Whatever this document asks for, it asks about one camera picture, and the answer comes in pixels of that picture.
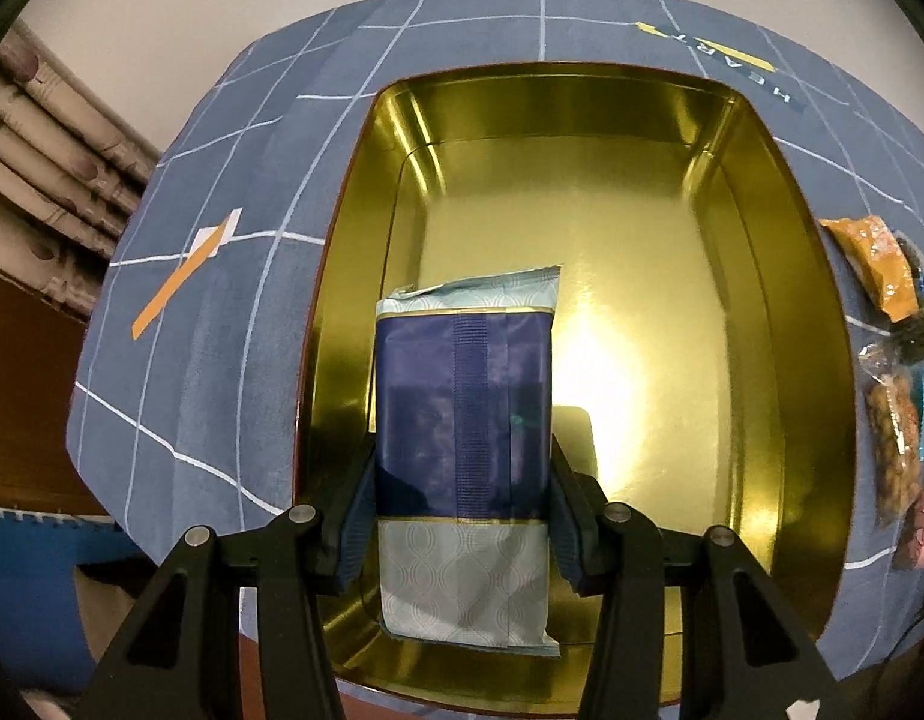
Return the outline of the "pink patterned candy block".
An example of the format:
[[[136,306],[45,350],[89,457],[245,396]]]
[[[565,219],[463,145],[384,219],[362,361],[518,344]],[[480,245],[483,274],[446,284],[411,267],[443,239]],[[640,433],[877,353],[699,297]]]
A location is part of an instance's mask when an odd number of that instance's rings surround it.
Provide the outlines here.
[[[900,571],[924,569],[924,488],[919,491],[906,514],[893,565]]]

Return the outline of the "clear fried twist snack bag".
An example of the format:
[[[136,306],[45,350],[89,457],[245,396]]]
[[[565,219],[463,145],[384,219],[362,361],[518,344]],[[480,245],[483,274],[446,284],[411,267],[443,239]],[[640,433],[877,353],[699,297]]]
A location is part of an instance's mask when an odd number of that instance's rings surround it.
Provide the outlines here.
[[[900,520],[921,491],[921,419],[913,400],[913,376],[887,343],[867,344],[860,367],[872,379],[866,392],[867,415],[875,444],[875,495],[878,523]]]

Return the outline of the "navy and mint snack pack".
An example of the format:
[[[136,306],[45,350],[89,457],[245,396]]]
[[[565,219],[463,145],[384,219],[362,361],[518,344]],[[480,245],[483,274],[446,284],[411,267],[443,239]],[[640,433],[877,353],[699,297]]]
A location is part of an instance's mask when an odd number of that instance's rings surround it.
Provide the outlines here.
[[[398,639],[555,656],[547,632],[558,266],[376,305],[382,624]]]

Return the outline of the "blue ended dark candy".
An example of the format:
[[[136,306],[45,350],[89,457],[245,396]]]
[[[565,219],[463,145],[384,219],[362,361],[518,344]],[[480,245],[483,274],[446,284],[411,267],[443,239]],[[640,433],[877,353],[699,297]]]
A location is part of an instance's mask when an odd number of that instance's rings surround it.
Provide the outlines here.
[[[901,231],[901,229],[894,229],[893,235],[910,267],[917,300],[922,302],[924,301],[924,252],[922,252],[922,250],[917,247],[917,243],[914,242],[908,234]]]

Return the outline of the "orange snack packet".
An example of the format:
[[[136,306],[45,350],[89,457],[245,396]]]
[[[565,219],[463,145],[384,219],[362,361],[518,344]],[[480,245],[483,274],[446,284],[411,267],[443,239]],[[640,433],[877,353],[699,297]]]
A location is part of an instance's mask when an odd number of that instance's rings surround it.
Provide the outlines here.
[[[916,314],[911,266],[880,216],[821,220],[820,226],[832,234],[872,304],[890,322]]]

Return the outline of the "dark seaweed snack bag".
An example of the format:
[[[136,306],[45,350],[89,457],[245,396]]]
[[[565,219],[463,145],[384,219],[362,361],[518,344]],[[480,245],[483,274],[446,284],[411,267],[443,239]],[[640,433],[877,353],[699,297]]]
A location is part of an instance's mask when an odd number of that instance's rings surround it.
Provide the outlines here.
[[[916,366],[924,362],[924,307],[895,323],[892,340],[901,364]]]

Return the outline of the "gold and maroon toffee tin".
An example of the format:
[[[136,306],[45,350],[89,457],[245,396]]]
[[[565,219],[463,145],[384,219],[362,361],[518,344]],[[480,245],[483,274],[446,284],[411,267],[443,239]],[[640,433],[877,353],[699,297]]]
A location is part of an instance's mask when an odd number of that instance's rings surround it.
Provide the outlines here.
[[[549,265],[551,451],[657,527],[736,532],[814,644],[832,611],[853,505],[853,353],[817,225],[753,107],[643,67],[441,71],[374,96],[304,343],[302,492],[316,500],[353,457],[374,460],[361,571],[317,600],[348,683],[579,717],[601,602],[561,577],[551,538],[558,655],[398,639],[380,611],[376,305]]]

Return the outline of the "orange tape strip left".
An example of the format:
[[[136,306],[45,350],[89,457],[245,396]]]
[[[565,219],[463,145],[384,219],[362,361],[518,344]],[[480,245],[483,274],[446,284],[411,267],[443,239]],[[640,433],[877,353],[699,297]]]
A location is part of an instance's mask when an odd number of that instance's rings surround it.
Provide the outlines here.
[[[130,335],[132,340],[138,340],[148,327],[164,312],[166,305],[171,301],[172,296],[182,288],[182,285],[188,278],[199,270],[200,266],[205,265],[211,257],[218,254],[224,244],[231,241],[241,219],[242,208],[234,208],[224,216],[223,221],[217,226],[200,227],[195,232],[195,238],[188,249],[181,255],[181,261],[177,263],[176,268],[172,270],[171,275],[167,277],[156,293],[138,312],[135,320],[131,322]]]

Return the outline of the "beige patterned curtain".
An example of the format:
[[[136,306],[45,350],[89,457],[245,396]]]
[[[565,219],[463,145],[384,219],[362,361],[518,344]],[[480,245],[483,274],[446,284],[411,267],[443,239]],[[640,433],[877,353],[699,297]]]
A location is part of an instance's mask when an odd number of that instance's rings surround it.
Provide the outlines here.
[[[0,278],[87,317],[158,153],[25,23],[0,41]]]

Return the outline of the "heart label on cloth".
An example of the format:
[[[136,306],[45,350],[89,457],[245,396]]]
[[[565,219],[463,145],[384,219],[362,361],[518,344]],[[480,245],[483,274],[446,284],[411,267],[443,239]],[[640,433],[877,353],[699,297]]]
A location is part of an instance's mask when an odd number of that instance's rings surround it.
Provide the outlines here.
[[[778,82],[779,68],[768,60],[724,44],[714,43],[711,39],[691,36],[688,32],[665,31],[660,26],[644,21],[636,21],[634,26],[649,36],[682,44],[700,59],[709,57],[721,67],[729,68],[730,71],[740,75],[753,88],[760,88],[764,93],[770,94],[771,98],[779,101],[787,109],[795,110],[797,114],[802,114],[807,107],[802,99]]]

